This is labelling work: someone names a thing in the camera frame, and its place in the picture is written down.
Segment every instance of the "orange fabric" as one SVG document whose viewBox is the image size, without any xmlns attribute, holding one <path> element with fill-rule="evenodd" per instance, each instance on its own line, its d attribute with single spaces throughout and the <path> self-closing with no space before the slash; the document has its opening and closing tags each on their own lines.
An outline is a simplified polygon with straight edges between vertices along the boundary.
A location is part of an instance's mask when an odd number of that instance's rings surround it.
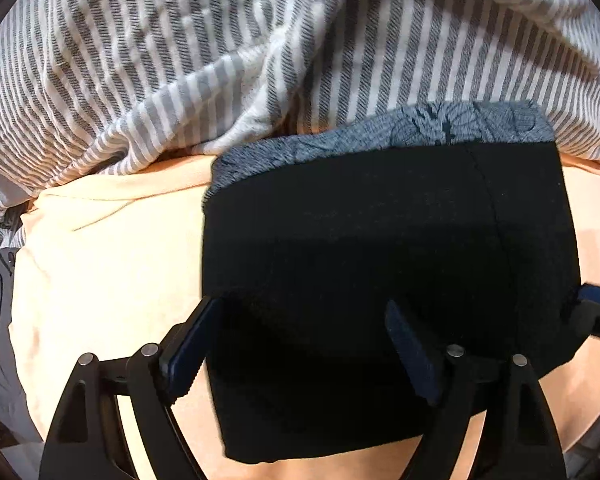
<svg viewBox="0 0 600 480">
<path fill-rule="evenodd" d="M 210 157 L 167 161 L 127 177 L 91 175 L 44 191 L 23 216 L 10 327 L 32 418 L 45 436 L 77 357 L 131 355 L 190 314 L 200 298 L 202 198 Z M 565 156 L 584 281 L 600 285 L 600 166 Z M 600 340 L 541 381 L 562 446 L 600 413 Z M 121 410 L 141 480 L 154 478 L 128 400 Z M 174 414 L 210 480 L 396 480 L 418 438 L 334 456 L 245 465 L 222 455 L 204 369 Z M 472 418 L 453 480 L 473 461 L 483 415 Z"/>
</svg>

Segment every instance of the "striped blanket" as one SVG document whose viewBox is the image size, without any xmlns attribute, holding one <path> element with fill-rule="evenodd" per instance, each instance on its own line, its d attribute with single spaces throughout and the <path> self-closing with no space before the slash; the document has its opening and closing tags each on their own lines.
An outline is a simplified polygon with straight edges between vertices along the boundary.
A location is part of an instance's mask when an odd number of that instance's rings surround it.
<svg viewBox="0 0 600 480">
<path fill-rule="evenodd" d="M 165 153 L 526 99 L 561 150 L 600 161 L 590 0 L 18 0 L 0 25 L 0 222 Z"/>
</svg>

